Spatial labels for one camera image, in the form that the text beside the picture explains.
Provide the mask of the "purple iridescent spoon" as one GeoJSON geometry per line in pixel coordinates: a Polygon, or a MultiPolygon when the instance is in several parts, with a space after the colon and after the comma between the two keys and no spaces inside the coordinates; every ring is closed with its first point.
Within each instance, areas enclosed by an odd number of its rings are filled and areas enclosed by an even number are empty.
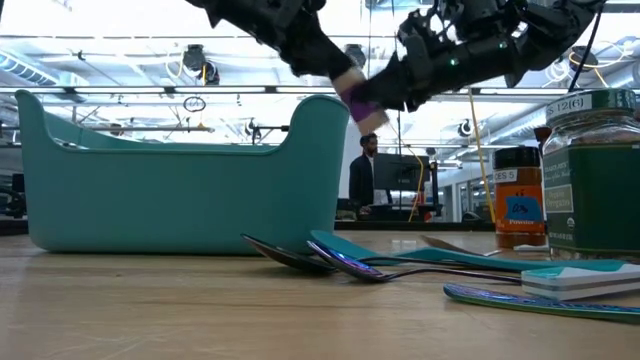
{"type": "Polygon", "coordinates": [[[424,267],[411,269],[396,273],[383,273],[370,265],[366,265],[363,261],[350,258],[336,250],[330,249],[325,245],[321,245],[315,241],[308,241],[307,245],[323,260],[333,265],[339,271],[342,271],[358,280],[367,283],[386,283],[394,279],[423,273],[438,273],[464,276],[470,278],[479,278],[486,280],[497,280],[520,285],[522,283],[520,277],[502,276],[488,273],[480,273],[459,269],[442,268],[442,267],[424,267]]]}

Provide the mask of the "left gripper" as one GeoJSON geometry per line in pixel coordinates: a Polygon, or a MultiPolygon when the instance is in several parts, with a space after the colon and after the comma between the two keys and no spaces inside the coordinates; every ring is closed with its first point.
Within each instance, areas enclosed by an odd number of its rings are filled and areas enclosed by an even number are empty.
{"type": "Polygon", "coordinates": [[[325,0],[186,0],[203,9],[210,26],[222,20],[274,50],[287,50],[295,76],[338,78],[354,67],[351,58],[320,27],[325,0]]]}

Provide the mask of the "purple label spice jar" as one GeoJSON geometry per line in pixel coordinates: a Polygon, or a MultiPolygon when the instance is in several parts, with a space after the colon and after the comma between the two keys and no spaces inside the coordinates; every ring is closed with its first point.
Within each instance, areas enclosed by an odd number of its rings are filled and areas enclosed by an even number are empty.
{"type": "Polygon", "coordinates": [[[356,127],[362,135],[374,133],[389,122],[384,109],[355,98],[355,91],[364,84],[366,78],[358,68],[332,78],[331,83],[342,102],[348,107],[356,127]]]}

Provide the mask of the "person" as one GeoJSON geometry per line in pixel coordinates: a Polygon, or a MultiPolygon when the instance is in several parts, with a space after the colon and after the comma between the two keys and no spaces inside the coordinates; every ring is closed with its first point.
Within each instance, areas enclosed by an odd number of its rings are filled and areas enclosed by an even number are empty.
{"type": "Polygon", "coordinates": [[[389,190],[374,187],[374,158],[378,154],[378,137],[375,133],[360,138],[362,154],[349,166],[349,201],[359,217],[372,214],[372,205],[392,203],[389,190]]]}

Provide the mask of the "green oregano spice jar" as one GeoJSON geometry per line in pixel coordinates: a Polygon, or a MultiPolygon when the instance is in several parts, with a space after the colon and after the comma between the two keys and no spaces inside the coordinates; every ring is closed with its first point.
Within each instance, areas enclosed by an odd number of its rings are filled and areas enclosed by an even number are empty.
{"type": "Polygon", "coordinates": [[[640,263],[640,121],[628,89],[572,92],[550,103],[543,152],[554,259],[640,263]]]}

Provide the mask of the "orange spice jar black lid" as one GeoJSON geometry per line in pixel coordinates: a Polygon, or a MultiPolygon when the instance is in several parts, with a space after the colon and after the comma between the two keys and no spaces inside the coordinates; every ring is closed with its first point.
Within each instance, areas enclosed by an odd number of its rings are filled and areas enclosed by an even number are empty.
{"type": "Polygon", "coordinates": [[[496,150],[493,156],[493,180],[498,247],[545,245],[539,150],[531,146],[496,150]]]}

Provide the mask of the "teal plastic spoon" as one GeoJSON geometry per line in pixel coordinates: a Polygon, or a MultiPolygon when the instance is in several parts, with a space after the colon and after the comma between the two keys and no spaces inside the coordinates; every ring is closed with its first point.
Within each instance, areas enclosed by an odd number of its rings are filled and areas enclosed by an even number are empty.
{"type": "MultiPolygon", "coordinates": [[[[322,244],[328,248],[334,249],[344,255],[352,258],[364,259],[372,257],[381,257],[367,248],[361,247],[342,237],[329,232],[312,230],[311,236],[313,241],[322,244]]],[[[481,255],[470,255],[450,250],[444,250],[433,247],[425,247],[409,252],[400,252],[391,254],[391,257],[401,257],[426,261],[455,261],[476,266],[484,266],[502,270],[513,270],[516,272],[526,270],[536,270],[552,267],[573,267],[595,271],[618,271],[627,262],[612,259],[597,260],[512,260],[501,259],[496,257],[486,257],[481,255]]]]}

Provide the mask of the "black computer monitor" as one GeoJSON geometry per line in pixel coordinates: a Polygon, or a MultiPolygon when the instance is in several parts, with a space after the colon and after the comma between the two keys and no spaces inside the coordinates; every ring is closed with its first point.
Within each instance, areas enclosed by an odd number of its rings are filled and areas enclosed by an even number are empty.
{"type": "Polygon", "coordinates": [[[392,191],[423,190],[429,157],[380,153],[374,157],[374,187],[392,191]]]}

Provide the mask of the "teal plastic bin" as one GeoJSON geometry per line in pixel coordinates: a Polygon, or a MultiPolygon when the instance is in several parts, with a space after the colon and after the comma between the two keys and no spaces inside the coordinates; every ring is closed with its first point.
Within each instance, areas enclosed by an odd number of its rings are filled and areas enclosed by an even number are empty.
{"type": "Polygon", "coordinates": [[[28,231],[50,252],[249,255],[249,237],[306,253],[332,231],[346,107],[314,95],[278,146],[65,146],[31,93],[19,105],[28,231]]]}

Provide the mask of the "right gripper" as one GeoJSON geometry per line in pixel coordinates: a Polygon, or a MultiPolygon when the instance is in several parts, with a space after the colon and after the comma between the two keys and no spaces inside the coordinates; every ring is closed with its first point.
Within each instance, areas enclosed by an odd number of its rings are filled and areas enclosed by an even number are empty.
{"type": "Polygon", "coordinates": [[[351,90],[349,104],[414,111],[433,96],[502,76],[509,87],[525,73],[513,36],[524,0],[434,0],[399,26],[406,54],[351,90]]]}

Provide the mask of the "black metal table frame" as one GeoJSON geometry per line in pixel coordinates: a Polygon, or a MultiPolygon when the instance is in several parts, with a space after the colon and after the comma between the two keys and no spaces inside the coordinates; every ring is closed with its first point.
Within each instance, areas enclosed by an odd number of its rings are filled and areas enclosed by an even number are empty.
{"type": "Polygon", "coordinates": [[[334,222],[336,231],[414,231],[414,232],[494,232],[493,223],[342,221],[334,222]]]}

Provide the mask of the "dark metal spoon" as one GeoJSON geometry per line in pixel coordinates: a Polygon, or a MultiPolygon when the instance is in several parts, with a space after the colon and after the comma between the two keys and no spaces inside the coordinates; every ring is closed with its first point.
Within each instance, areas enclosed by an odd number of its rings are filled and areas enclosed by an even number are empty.
{"type": "MultiPolygon", "coordinates": [[[[327,263],[324,260],[318,260],[313,257],[286,250],[245,233],[242,233],[241,237],[246,240],[260,254],[291,268],[295,268],[300,271],[312,274],[328,274],[337,271],[337,269],[333,265],[327,263]]],[[[477,266],[455,262],[429,261],[389,256],[362,258],[362,261],[366,265],[390,264],[392,260],[399,260],[401,263],[440,265],[441,267],[445,268],[479,270],[479,267],[477,266]]]]}

